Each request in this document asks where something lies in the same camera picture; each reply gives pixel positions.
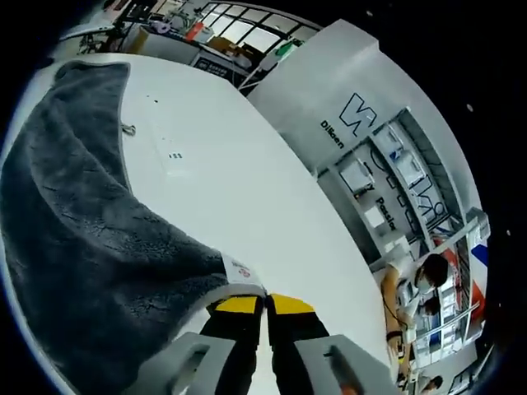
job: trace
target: desk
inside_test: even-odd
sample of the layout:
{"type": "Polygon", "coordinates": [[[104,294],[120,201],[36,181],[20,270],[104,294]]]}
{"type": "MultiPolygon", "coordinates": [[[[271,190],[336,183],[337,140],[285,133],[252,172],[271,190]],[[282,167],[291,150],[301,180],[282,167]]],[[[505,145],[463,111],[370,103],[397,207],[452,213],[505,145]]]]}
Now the desk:
{"type": "MultiPolygon", "coordinates": [[[[312,304],[330,333],[342,333],[389,365],[382,299],[358,247],[304,165],[235,87],[155,58],[107,53],[79,59],[131,64],[121,118],[137,130],[134,137],[123,135],[123,150],[139,201],[253,267],[269,291],[312,304]],[[181,158],[170,159],[174,152],[181,158]]],[[[40,70],[28,85],[7,150],[61,65],[40,70]]],[[[12,286],[5,286],[20,323],[12,286]]],[[[207,316],[196,314],[182,332],[199,331],[207,316]]],[[[269,395],[278,392],[265,318],[262,329],[250,394],[269,395]]],[[[22,331],[30,339],[27,328],[22,331]]]]}
{"type": "Polygon", "coordinates": [[[105,33],[115,29],[115,26],[109,21],[97,21],[94,23],[86,23],[83,25],[77,25],[66,31],[60,36],[59,41],[71,39],[73,37],[79,37],[83,35],[94,35],[97,33],[105,33]]]}
{"type": "Polygon", "coordinates": [[[234,86],[238,86],[249,75],[249,72],[238,66],[231,57],[205,44],[188,41],[174,31],[162,35],[150,26],[139,26],[131,32],[124,51],[188,64],[225,78],[234,86]]]}

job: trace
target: orange object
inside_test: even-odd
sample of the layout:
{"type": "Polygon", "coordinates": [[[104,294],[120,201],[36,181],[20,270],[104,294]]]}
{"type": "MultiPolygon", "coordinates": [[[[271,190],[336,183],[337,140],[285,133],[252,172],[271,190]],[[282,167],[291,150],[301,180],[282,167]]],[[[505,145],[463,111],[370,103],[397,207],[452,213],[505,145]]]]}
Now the orange object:
{"type": "Polygon", "coordinates": [[[224,37],[212,37],[207,42],[207,46],[221,53],[227,53],[227,52],[237,53],[237,49],[238,49],[238,46],[236,44],[234,44],[232,41],[224,37]]]}
{"type": "Polygon", "coordinates": [[[199,33],[199,31],[204,27],[205,25],[203,24],[203,22],[198,22],[198,23],[195,23],[194,26],[192,26],[189,30],[189,32],[187,33],[187,35],[185,36],[185,38],[188,40],[188,41],[192,41],[194,40],[194,37],[199,33]]]}
{"type": "Polygon", "coordinates": [[[479,302],[479,307],[477,307],[470,316],[470,321],[476,321],[477,319],[483,318],[483,312],[485,311],[485,296],[476,284],[475,281],[472,281],[472,305],[475,305],[479,302]]]}
{"type": "Polygon", "coordinates": [[[347,385],[341,386],[340,389],[343,390],[343,395],[357,395],[355,388],[348,387],[347,385]]]}

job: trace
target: fuzzy gray cloth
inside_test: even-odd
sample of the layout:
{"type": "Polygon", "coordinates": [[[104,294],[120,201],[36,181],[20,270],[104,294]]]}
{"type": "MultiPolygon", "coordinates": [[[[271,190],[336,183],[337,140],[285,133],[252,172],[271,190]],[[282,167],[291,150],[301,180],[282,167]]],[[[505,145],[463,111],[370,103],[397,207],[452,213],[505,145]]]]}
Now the fuzzy gray cloth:
{"type": "Polygon", "coordinates": [[[129,386],[193,306],[227,284],[218,251],[130,193],[119,119],[128,72],[126,63],[64,65],[0,180],[16,295],[40,346],[83,394],[129,386]]]}

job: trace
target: storage box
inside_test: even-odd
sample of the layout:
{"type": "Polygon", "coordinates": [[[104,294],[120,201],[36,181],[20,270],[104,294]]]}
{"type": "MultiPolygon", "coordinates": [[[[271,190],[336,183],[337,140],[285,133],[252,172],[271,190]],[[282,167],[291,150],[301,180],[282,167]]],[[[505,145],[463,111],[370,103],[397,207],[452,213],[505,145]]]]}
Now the storage box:
{"type": "Polygon", "coordinates": [[[382,240],[382,244],[385,246],[385,252],[388,253],[398,245],[401,246],[404,253],[410,252],[410,243],[405,235],[399,230],[394,230],[385,235],[382,240]]]}
{"type": "Polygon", "coordinates": [[[374,183],[370,171],[362,160],[354,160],[346,169],[340,172],[344,181],[353,193],[359,193],[362,189],[368,188],[374,183]]]}
{"type": "Polygon", "coordinates": [[[415,184],[425,177],[425,171],[421,164],[410,151],[403,151],[395,161],[395,166],[408,186],[415,184]]]}
{"type": "Polygon", "coordinates": [[[396,160],[403,150],[403,142],[391,125],[385,126],[377,133],[377,141],[380,149],[392,160],[396,160]]]}

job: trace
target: red object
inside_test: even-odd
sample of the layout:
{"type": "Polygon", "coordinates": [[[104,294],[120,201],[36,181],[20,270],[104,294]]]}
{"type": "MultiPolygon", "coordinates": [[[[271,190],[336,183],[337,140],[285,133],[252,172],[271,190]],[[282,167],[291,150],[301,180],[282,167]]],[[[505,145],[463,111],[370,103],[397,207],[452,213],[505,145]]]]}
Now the red object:
{"type": "Polygon", "coordinates": [[[472,282],[472,306],[479,302],[479,307],[477,307],[470,316],[470,321],[475,321],[477,319],[483,318],[483,312],[485,311],[485,296],[476,284],[475,281],[472,282]]]}
{"type": "Polygon", "coordinates": [[[341,386],[340,389],[343,391],[343,395],[357,395],[355,388],[348,387],[347,385],[341,386]]]}
{"type": "Polygon", "coordinates": [[[205,25],[203,22],[195,23],[194,26],[189,30],[189,33],[185,36],[185,38],[188,41],[194,40],[194,37],[199,33],[199,31],[204,27],[205,25]]]}

